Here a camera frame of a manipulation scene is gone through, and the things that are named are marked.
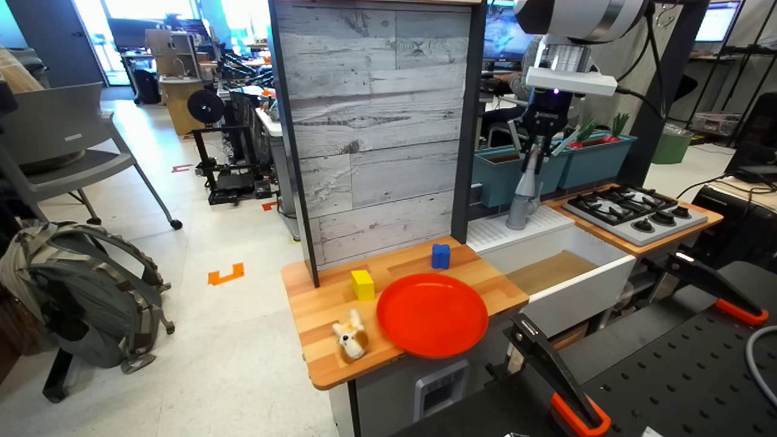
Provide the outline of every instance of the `stove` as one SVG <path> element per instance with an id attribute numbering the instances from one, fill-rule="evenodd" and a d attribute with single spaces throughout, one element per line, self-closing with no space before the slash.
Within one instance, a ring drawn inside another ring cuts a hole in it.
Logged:
<path id="1" fill-rule="evenodd" d="M 670 196 L 634 188 L 580 195 L 568 199 L 564 210 L 631 245 L 651 245 L 708 222 L 708 217 L 681 206 Z"/>

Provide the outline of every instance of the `backpack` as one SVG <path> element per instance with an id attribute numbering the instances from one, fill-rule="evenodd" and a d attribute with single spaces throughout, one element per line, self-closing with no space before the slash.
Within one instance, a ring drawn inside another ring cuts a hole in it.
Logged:
<path id="1" fill-rule="evenodd" d="M 98 225 L 23 229 L 0 260 L 0 281 L 61 349 L 98 366 L 139 372 L 155 360 L 158 326 L 175 333 L 164 314 L 164 292 L 170 286 L 155 262 Z"/>

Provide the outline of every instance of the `floor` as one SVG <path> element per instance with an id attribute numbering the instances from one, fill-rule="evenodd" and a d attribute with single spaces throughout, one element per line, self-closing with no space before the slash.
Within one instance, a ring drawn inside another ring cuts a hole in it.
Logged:
<path id="1" fill-rule="evenodd" d="M 158 360 L 132 376 L 120 369 L 71 372 L 71 399 L 52 405 L 42 387 L 53 355 L 24 358 L 0 387 L 0 435 L 339 435 L 328 395 L 305 369 L 280 270 L 301 260 L 300 242 L 262 201 L 209 206 L 195 169 L 192 142 L 181 142 L 164 106 L 112 99 L 141 165 L 169 206 L 184 222 L 181 234 L 153 203 L 133 172 L 101 183 L 87 195 L 110 231 L 155 257 L 172 292 L 166 299 L 175 336 L 160 336 Z M 697 145 L 682 165 L 653 165 L 649 188 L 679 195 L 714 178 L 732 151 Z M 44 203 L 52 218 L 85 218 L 61 196 Z M 245 262 L 245 277 L 209 286 L 207 275 Z"/>

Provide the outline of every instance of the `chair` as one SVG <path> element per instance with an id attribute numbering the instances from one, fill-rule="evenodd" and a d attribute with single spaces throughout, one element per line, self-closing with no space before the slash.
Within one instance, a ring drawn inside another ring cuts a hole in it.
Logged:
<path id="1" fill-rule="evenodd" d="M 101 89 L 101 82 L 90 82 L 17 95 L 20 106 L 0 120 L 0 169 L 5 185 L 39 218 L 46 218 L 39 206 L 42 199 L 71 195 L 90 212 L 90 223 L 101 223 L 84 188 L 136 167 L 169 223 L 175 231 L 183 229 L 148 183 L 112 116 L 101 112 Z"/>

